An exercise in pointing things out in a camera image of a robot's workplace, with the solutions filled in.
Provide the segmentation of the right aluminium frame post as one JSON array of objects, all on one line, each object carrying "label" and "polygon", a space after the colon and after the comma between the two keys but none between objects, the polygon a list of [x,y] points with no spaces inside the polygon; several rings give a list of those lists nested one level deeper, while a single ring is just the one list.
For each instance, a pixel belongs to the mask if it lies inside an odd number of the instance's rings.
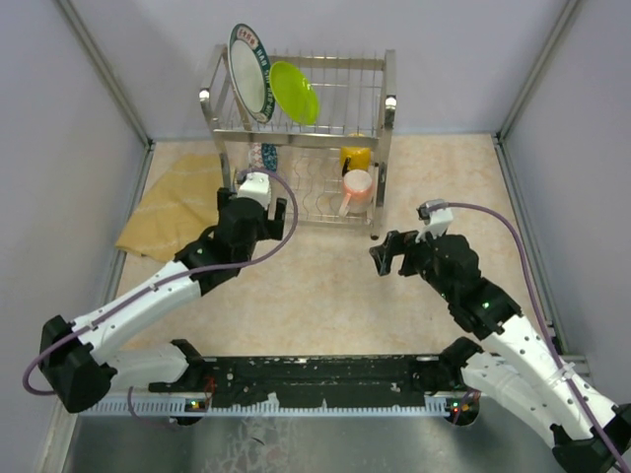
[{"label": "right aluminium frame post", "polygon": [[549,68],[556,50],[560,47],[565,36],[575,23],[583,5],[584,1],[581,0],[567,0],[563,2],[563,8],[560,10],[550,33],[547,35],[543,46],[537,53],[526,75],[526,79],[521,85],[517,97],[495,135],[498,144],[506,143],[513,133],[526,106],[536,92],[539,82]]}]

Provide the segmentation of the yellow glass mug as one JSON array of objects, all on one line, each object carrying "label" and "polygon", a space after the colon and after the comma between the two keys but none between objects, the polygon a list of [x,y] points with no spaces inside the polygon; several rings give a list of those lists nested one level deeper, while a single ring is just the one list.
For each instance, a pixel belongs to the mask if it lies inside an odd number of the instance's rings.
[{"label": "yellow glass mug", "polygon": [[351,170],[368,171],[371,163],[371,149],[367,147],[343,146],[340,148],[339,162],[341,173]]}]

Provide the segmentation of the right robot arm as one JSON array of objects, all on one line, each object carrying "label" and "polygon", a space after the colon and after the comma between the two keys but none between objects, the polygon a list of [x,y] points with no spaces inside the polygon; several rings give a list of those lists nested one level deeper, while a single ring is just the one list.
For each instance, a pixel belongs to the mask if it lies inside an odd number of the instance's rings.
[{"label": "right robot arm", "polygon": [[392,231],[370,250],[379,275],[419,276],[466,333],[440,355],[442,382],[494,399],[533,429],[567,472],[607,472],[630,447],[630,407],[590,386],[533,328],[521,307],[481,275],[464,236]]}]

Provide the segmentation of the stainless steel dish rack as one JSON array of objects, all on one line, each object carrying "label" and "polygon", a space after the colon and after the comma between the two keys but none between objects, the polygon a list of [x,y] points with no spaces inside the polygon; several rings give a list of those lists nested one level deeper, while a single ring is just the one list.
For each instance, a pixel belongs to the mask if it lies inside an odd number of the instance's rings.
[{"label": "stainless steel dish rack", "polygon": [[[216,150],[223,181],[235,182],[234,172],[246,165],[245,148],[266,143],[278,150],[278,170],[299,199],[300,221],[315,225],[360,228],[377,238],[385,221],[386,183],[390,144],[397,112],[397,55],[315,54],[284,52],[271,55],[297,66],[313,85],[319,115],[302,125],[276,108],[265,124],[247,112],[233,85],[228,47],[214,46],[198,100]],[[344,147],[367,149],[375,183],[370,207],[341,217]]]}]

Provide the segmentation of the blue patterned bowl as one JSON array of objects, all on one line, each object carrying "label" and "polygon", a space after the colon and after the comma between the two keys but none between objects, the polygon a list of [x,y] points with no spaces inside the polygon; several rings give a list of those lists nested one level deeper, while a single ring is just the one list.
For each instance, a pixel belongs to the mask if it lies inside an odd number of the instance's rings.
[{"label": "blue patterned bowl", "polygon": [[269,143],[252,143],[247,154],[247,166],[251,169],[278,169],[277,148]]}]

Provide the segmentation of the lime green plate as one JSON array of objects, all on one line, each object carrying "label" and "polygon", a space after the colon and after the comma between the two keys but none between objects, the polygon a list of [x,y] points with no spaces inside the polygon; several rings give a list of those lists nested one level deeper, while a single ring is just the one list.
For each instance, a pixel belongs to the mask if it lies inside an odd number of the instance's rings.
[{"label": "lime green plate", "polygon": [[319,100],[307,76],[287,61],[277,61],[270,69],[270,87],[285,114],[300,125],[315,125]]}]

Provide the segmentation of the white plate green rim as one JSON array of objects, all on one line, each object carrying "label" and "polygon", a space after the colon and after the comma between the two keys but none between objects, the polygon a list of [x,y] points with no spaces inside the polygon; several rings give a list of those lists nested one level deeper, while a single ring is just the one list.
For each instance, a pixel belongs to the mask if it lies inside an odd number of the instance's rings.
[{"label": "white plate green rim", "polygon": [[275,110],[270,85],[271,61],[257,33],[247,24],[236,24],[228,43],[228,64],[237,96],[258,123],[266,124]]}]

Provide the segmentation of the yellow cloth with white zigzags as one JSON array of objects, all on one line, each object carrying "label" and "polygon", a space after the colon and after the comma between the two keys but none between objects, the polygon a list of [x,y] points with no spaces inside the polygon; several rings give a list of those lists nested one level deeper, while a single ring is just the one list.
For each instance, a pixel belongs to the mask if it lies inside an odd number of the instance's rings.
[{"label": "yellow cloth with white zigzags", "polygon": [[159,262],[172,260],[217,224],[217,191],[222,186],[218,155],[183,155],[144,194],[115,247]]}]

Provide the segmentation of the left aluminium frame post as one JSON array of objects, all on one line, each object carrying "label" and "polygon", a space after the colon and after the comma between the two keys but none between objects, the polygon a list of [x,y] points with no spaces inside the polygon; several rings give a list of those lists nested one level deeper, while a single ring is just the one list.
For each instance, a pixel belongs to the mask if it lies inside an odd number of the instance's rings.
[{"label": "left aluminium frame post", "polygon": [[122,81],[118,78],[113,66],[89,31],[73,2],[69,0],[53,0],[52,3],[87,55],[93,69],[127,124],[143,146],[150,148],[153,145],[153,140],[147,132],[136,106],[125,91]]}]

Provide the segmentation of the aluminium frame post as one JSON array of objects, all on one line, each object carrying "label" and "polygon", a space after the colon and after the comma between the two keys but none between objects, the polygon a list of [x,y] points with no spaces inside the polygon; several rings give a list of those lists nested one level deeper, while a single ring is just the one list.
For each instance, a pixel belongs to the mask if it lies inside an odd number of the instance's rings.
[{"label": "aluminium frame post", "polygon": [[536,92],[539,82],[549,68],[556,50],[560,47],[565,36],[575,23],[583,5],[584,1],[581,0],[567,0],[563,2],[563,8],[560,10],[550,33],[547,35],[543,46],[537,53],[526,75],[526,79],[521,85],[517,97],[495,135],[498,144],[506,143],[513,133],[526,106]]},{"label": "aluminium frame post", "polygon": [[153,145],[153,140],[147,132],[136,106],[125,91],[122,81],[118,78],[113,66],[89,31],[73,2],[69,0],[53,0],[52,3],[87,55],[93,69],[127,124],[143,146],[150,148]]}]

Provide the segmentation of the aluminium front rail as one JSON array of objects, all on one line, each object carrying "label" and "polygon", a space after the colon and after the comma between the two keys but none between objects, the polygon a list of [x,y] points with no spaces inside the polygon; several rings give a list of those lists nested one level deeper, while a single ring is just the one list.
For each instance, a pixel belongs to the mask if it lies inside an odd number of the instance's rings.
[{"label": "aluminium front rail", "polygon": [[266,396],[274,392],[306,397],[330,395],[353,398],[354,389],[378,395],[402,391],[407,397],[439,391],[463,391],[460,368],[439,357],[386,355],[364,357],[219,357],[188,353],[167,345],[153,352],[122,352],[99,366],[88,358],[60,369],[56,392],[83,411],[112,390],[130,387],[152,392],[209,392],[231,403],[235,396]]}]

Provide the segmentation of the pink and white mug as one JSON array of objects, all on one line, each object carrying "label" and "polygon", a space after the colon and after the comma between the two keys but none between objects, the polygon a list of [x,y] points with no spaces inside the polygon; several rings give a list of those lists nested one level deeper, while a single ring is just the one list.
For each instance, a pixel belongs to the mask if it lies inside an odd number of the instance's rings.
[{"label": "pink and white mug", "polygon": [[362,169],[346,172],[342,179],[342,201],[338,210],[340,217],[366,211],[373,196],[374,183],[371,175]]}]

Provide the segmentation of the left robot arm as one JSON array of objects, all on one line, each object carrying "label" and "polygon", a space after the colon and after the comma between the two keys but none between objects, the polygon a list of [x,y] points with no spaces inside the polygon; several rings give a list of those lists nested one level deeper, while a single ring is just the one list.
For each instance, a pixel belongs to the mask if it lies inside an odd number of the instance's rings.
[{"label": "left robot arm", "polygon": [[221,188],[219,220],[175,253],[140,286],[71,321],[56,315],[42,327],[36,363],[52,392],[71,414],[98,404],[113,389],[175,383],[198,388],[205,368],[174,343],[156,350],[121,352],[134,335],[161,317],[201,298],[254,262],[258,242],[286,242],[286,199],[268,209],[267,198]]}]

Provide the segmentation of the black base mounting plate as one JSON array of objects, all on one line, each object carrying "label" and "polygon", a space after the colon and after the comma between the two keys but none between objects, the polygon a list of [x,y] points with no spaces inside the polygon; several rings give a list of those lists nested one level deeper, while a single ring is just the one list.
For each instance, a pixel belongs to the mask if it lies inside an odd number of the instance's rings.
[{"label": "black base mounting plate", "polygon": [[422,406],[427,395],[463,392],[462,356],[198,358],[153,393],[209,394],[214,407],[250,406],[272,394],[283,407]]}]

